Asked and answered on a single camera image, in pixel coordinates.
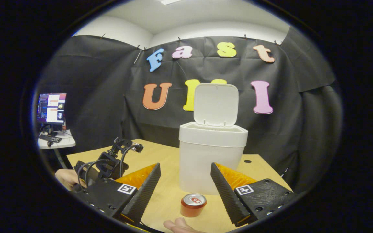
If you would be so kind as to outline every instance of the hand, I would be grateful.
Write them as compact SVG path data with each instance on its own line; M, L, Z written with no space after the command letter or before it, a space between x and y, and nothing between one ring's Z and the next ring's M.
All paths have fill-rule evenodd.
M72 190L73 186L79 183L77 173L73 169L58 169L56 178L68 190ZM80 184L87 188L86 183L82 179L80 179Z
M175 223L169 220L164 221L163 226L166 227L166 229L171 230L173 233L205 233L194 230L192 227L188 226L184 218L175 219Z

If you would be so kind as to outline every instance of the white desk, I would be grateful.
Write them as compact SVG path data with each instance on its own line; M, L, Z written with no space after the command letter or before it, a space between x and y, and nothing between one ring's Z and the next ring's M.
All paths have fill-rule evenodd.
M59 143L54 143L53 145L48 146L47 145L48 141L38 138L38 141L37 141L38 147L40 149L54 149L56 157L57 157L58 161L60 162L61 166L65 169L67 169L67 166L65 165L64 161L61 158L60 152L58 152L58 148L75 146L76 142L74 141L74 138L71 135L71 132L70 132L69 129L66 130L65 132L63 132L63 131L56 131L56 132L57 132L57 135L55 137L62 138Z

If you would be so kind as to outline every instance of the computer monitor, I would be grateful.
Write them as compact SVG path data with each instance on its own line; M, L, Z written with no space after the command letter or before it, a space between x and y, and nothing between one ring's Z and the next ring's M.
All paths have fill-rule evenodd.
M63 124L66 93L41 93L38 99L37 122Z

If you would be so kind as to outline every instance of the soda can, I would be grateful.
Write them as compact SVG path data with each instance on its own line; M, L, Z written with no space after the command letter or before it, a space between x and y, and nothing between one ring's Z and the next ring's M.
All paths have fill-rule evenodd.
M201 214L207 199L199 193L190 193L181 199L181 214L192 218Z

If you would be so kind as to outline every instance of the desk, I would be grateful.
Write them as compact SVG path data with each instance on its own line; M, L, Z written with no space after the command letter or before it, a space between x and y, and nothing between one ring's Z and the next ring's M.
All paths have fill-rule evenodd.
M56 154L56 157L57 157L58 161L60 162L61 166L63 168L67 169L67 166L65 165L64 161L62 160L60 152L58 151L58 148L65 148L65 147L75 146L76 142L74 141L74 138L71 135L71 132L70 132L69 129L66 130L65 132L63 132L63 131L56 131L56 132L57 132L57 135L55 137L62 138L59 143L54 143L53 145L48 146L46 140L38 138L38 141L37 141L38 147L40 149L54 149L54 153Z
M183 217L179 211L181 198L188 192L179 188L179 148L164 146L141 139L133 140L145 146L141 153L128 152L124 162L129 165L129 169L123 174L130 174L146 166L159 162L161 177L151 196L151 200L146 207L142 217L142 222L148 227L170 233L171 231L163 226L165 220L174 221L177 217ZM100 154L110 149L111 146L67 155L72 166L77 161L91 162L99 158ZM254 178L262 180L272 179L281 186L289 189L287 183L265 162L259 155L243 155L238 165L237 171ZM195 218L185 218L186 222L196 230L208 233L221 233L234 230L237 227L231 223L219 195L206 195L207 205L202 213Z

